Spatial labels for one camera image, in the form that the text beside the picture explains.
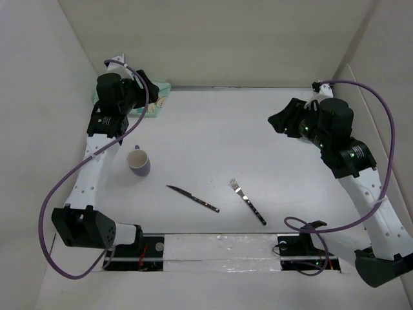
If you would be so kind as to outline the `green cartoon placemat cloth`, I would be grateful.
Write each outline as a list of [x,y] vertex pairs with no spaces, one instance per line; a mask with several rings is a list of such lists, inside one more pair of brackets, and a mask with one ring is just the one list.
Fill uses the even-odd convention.
[[[123,52],[118,53],[112,59],[128,64],[128,57]],[[119,65],[117,63],[110,63],[106,65],[105,73],[109,73],[109,72],[118,73],[122,78],[131,79],[132,81],[137,82],[137,85],[139,85],[138,89],[143,92],[142,99],[143,99],[143,103],[145,104],[146,96],[145,96],[144,87],[142,83],[140,82],[139,78],[132,71],[130,71],[127,68],[124,68],[124,65]],[[159,89],[159,92],[157,95],[157,99],[150,99],[150,103],[148,105],[145,118],[155,118],[159,114],[159,111],[161,110],[162,106],[166,103],[166,100],[168,99],[171,88],[172,88],[171,84],[167,82],[156,82],[155,81],[151,83]],[[97,103],[98,99],[99,97],[97,95],[97,91],[95,91],[93,105]],[[140,117],[142,111],[143,111],[143,107],[133,108],[131,112],[129,113],[129,116],[133,118]]]

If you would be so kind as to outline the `purple mug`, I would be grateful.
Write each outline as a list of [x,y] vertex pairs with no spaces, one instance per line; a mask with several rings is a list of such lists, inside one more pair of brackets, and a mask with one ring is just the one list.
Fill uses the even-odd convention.
[[130,170],[139,177],[146,177],[150,173],[151,163],[148,154],[140,148],[134,147],[126,157],[126,162]]

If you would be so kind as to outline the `black handled fork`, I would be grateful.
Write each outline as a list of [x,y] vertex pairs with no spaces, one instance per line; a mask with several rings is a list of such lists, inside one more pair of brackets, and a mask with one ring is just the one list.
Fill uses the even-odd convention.
[[255,216],[261,222],[261,224],[263,226],[266,226],[267,225],[266,220],[264,219],[264,217],[262,217],[262,215],[259,213],[259,211],[254,207],[254,205],[252,204],[252,202],[250,201],[248,196],[246,194],[244,194],[244,192],[243,192],[242,188],[239,186],[238,182],[235,179],[231,179],[230,182],[229,182],[229,185],[234,190],[234,192],[238,196],[240,196],[243,199],[243,201],[248,205],[250,210],[255,214]]

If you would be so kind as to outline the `black handled knife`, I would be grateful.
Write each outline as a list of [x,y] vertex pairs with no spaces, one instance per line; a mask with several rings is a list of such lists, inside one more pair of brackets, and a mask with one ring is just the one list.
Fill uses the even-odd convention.
[[214,211],[216,213],[220,213],[220,210],[217,207],[214,207],[213,205],[211,205],[211,204],[209,204],[209,203],[207,203],[203,200],[200,200],[199,198],[193,196],[191,193],[189,193],[189,192],[187,192],[183,189],[180,189],[179,187],[175,187],[173,185],[167,185],[167,187],[169,187],[170,189],[182,194],[183,196],[186,196],[187,198],[189,198],[192,201],[206,207],[207,209],[210,209],[211,211]]

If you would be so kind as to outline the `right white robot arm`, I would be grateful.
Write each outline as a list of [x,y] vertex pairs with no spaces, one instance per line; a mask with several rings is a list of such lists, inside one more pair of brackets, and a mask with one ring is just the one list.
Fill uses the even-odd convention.
[[334,96],[331,81],[312,84],[308,101],[291,99],[268,122],[277,133],[303,138],[315,145],[323,163],[347,192],[367,240],[346,235],[346,226],[330,228],[325,222],[303,222],[292,243],[280,238],[281,256],[315,256],[319,275],[336,256],[353,265],[361,279],[379,287],[412,270],[412,237],[406,232],[387,196],[389,178],[381,179],[377,163],[362,141],[352,136],[354,111]]

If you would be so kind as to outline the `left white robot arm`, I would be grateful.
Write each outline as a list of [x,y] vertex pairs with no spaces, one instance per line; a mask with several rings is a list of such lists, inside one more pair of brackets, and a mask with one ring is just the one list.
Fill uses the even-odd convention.
[[97,78],[97,101],[86,130],[85,160],[52,223],[68,247],[109,249],[120,246],[128,255],[144,247],[138,225],[120,224],[104,215],[101,205],[112,162],[129,127],[128,114],[157,100],[159,89],[142,70],[133,72],[124,55],[105,61],[106,72]]

